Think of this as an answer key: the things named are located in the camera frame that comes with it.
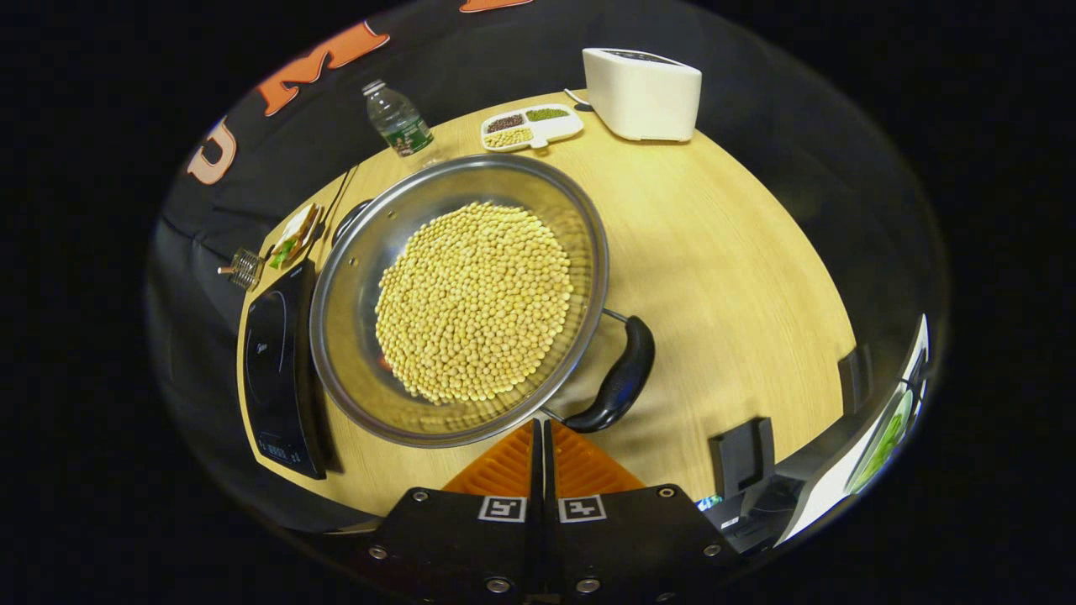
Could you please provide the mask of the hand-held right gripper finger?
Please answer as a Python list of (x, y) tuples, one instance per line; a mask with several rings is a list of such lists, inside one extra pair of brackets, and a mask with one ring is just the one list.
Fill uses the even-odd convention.
[(411, 602), (522, 602), (541, 551), (541, 422), (441, 489), (412, 487), (370, 539), (370, 575)]
[(562, 444), (572, 430), (543, 424), (546, 569), (563, 602), (716, 602), (736, 551), (678, 486), (569, 497)]

